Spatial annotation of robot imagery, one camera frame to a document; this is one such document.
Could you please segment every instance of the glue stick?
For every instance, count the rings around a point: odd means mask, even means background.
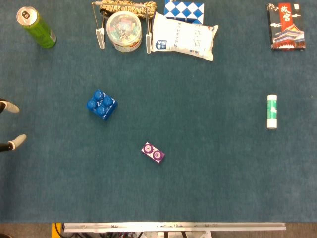
[[[268,129],[277,129],[277,96],[267,96],[267,120],[266,126]]]

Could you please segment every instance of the blue and white puzzle cube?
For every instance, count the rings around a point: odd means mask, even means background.
[[[115,99],[98,89],[88,101],[87,108],[102,119],[107,120],[117,105]]]
[[[164,16],[194,24],[204,23],[204,3],[165,0]]]

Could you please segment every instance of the container lid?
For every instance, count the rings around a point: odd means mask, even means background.
[[[34,8],[31,6],[24,6],[19,9],[16,14],[16,20],[22,26],[30,26],[32,25],[36,19],[38,18],[38,14]]]
[[[106,30],[110,40],[121,46],[131,45],[142,35],[140,19],[129,11],[113,14],[107,21]]]

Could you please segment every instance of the purple box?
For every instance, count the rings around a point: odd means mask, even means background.
[[[141,151],[157,163],[160,163],[165,156],[163,152],[161,152],[159,149],[155,148],[148,142],[145,143]]]

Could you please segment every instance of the rice bag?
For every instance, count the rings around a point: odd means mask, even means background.
[[[216,26],[202,26],[167,19],[159,13],[153,17],[154,51],[178,51],[213,61],[213,38],[218,30]]]

